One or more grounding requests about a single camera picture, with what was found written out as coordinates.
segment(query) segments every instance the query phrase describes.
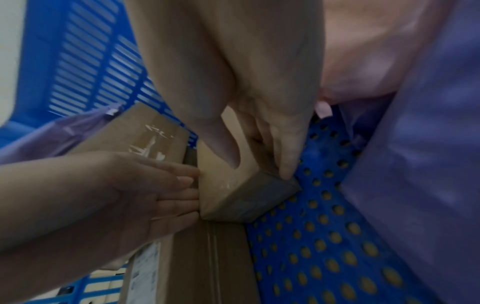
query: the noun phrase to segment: hand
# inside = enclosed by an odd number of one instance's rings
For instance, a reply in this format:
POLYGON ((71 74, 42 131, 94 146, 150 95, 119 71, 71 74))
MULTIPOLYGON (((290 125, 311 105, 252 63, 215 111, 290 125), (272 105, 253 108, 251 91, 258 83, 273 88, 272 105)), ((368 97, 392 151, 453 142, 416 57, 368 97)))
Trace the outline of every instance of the hand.
POLYGON ((322 67, 321 2, 130 0, 142 58, 175 115, 232 167, 227 105, 290 178, 306 139, 322 67))
POLYGON ((0 167, 0 249, 113 208, 123 210, 112 229, 121 232, 126 248, 120 251, 128 253, 197 221, 198 191, 188 188, 199 174, 186 165, 108 152, 0 167))

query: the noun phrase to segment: purple plastic bag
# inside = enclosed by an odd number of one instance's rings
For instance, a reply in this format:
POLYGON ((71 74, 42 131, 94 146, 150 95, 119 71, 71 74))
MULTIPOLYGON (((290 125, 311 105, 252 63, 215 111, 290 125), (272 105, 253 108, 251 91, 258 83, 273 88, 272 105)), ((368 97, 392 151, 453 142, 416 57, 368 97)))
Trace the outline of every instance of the purple plastic bag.
POLYGON ((0 165, 64 155, 106 125, 121 109, 121 105, 112 105, 49 122, 0 149, 0 165))
POLYGON ((455 9, 342 186, 449 304, 479 303, 480 2, 455 9))

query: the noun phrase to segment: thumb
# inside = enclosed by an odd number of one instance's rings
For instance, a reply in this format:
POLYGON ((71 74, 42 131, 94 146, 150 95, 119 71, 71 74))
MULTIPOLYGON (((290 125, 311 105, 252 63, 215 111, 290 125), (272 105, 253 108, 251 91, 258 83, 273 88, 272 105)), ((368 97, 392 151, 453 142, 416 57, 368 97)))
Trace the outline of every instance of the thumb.
POLYGON ((235 138, 220 116, 210 120, 192 120, 186 123, 215 153, 236 169, 240 165, 240 150, 235 138))

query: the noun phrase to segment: round hole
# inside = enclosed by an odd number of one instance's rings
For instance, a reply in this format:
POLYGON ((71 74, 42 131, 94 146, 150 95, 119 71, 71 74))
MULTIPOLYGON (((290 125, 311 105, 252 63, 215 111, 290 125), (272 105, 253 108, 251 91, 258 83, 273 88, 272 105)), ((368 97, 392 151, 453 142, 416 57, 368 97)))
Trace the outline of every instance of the round hole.
POLYGON ((371 256, 371 257, 376 257, 378 256, 379 254, 379 250, 377 248, 377 246, 375 246, 375 244, 371 243, 371 242, 365 242, 361 245, 361 248, 363 249, 363 251, 368 255, 368 256, 371 256))
POLYGON ((297 273, 296 279, 298 280, 300 285, 306 285, 309 282, 307 276, 303 272, 297 273))
POLYGON ((325 241, 322 239, 316 239, 314 245, 318 251, 324 251, 327 248, 327 244, 325 244, 325 241))
POLYGON ((317 280, 322 279, 322 271, 320 270, 320 267, 316 265, 312 266, 310 268, 310 275, 317 280))
POLYGON ((416 298, 409 297, 405 299, 405 304, 422 304, 422 302, 420 302, 416 298))
POLYGON ((318 215, 318 222, 322 225, 328 225, 329 217, 326 214, 319 214, 318 215))
POLYGON ((358 285, 361 290, 368 294, 375 294, 377 292, 377 286, 369 277, 361 276, 358 285))
POLYGON ((336 231, 332 231, 328 234, 328 238, 332 243, 340 244, 342 242, 342 236, 336 231))
POLYGON ((321 299, 325 302, 325 304, 336 304, 337 302, 334 294, 330 290, 324 290, 321 293, 321 299))
POLYGON ((335 205, 331 209, 336 215, 344 215, 345 214, 345 209, 344 209, 343 206, 335 205))
POLYGON ((300 248, 300 254, 304 258, 310 258, 312 256, 312 253, 310 252, 310 249, 308 247, 302 247, 300 248))
POLYGON ((340 146, 342 146, 342 147, 348 147, 349 145, 350 145, 350 141, 348 141, 348 140, 344 139, 344 140, 340 141, 340 146))
POLYGON ((312 222, 306 222, 304 227, 308 232, 315 232, 315 225, 312 222))
POLYGON ((355 256, 355 254, 351 251, 345 251, 343 254, 343 261, 345 262, 345 264, 347 265, 350 265, 350 266, 356 266, 358 261, 357 261, 357 257, 355 256))
POLYGON ((323 200, 331 200, 332 199, 332 194, 330 193, 330 191, 322 191, 321 192, 321 198, 323 200))
POLYGON ((290 281, 289 278, 283 280, 283 287, 286 291, 292 291, 292 289, 294 288, 294 286, 292 285, 292 281, 290 281))
POLYGON ((334 172, 331 171, 331 170, 325 170, 325 171, 323 172, 323 176, 324 176, 324 177, 327 177, 327 178, 332 178, 332 177, 334 176, 334 172))
POLYGON ((309 295, 307 299, 307 304, 319 304, 317 301, 317 298, 314 297, 313 295, 309 295))
POLYGON ((348 232, 350 232, 353 235, 360 235, 362 230, 360 229, 360 226, 357 223, 351 222, 346 225, 346 229, 348 232))
POLYGON ((307 205, 310 209, 316 209, 319 206, 317 201, 314 199, 309 200, 307 205))
POLYGON ((354 150, 351 155, 355 158, 359 158, 362 155, 362 152, 360 150, 354 150))
POLYGON ((381 273, 383 275, 383 278, 390 284, 392 284, 395 287, 401 287, 403 280, 402 277, 399 275, 399 273, 391 268, 391 267, 385 267, 381 270, 381 273))
POLYGON ((273 294, 275 296, 279 296, 280 295, 280 287, 277 285, 277 284, 273 284, 273 294))
POLYGON ((295 265, 299 262, 299 258, 295 253, 290 253, 288 255, 288 260, 290 261, 291 264, 295 265))
POLYGON ((338 162, 336 162, 336 164, 337 164, 338 167, 340 167, 341 169, 347 169, 347 168, 349 167, 349 162, 347 162, 347 161, 344 160, 344 159, 339 160, 338 162))
POLYGON ((355 290, 350 284, 347 283, 343 283, 342 285, 340 285, 340 293, 345 299, 349 301, 354 301, 357 298, 355 290))
POLYGON ((340 266, 337 263, 337 261, 335 261, 333 258, 326 259, 325 266, 327 270, 330 272, 335 272, 335 273, 340 272, 340 266))

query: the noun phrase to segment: person's right hand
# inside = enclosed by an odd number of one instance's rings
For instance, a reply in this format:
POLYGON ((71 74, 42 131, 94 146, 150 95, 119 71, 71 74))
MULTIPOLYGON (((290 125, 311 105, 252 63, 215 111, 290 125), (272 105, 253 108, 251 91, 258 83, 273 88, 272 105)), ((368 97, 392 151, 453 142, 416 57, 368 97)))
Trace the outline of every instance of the person's right hand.
POLYGON ((238 146, 221 114, 232 106, 247 135, 290 178, 319 92, 319 0, 129 0, 145 66, 174 114, 232 167, 238 146))

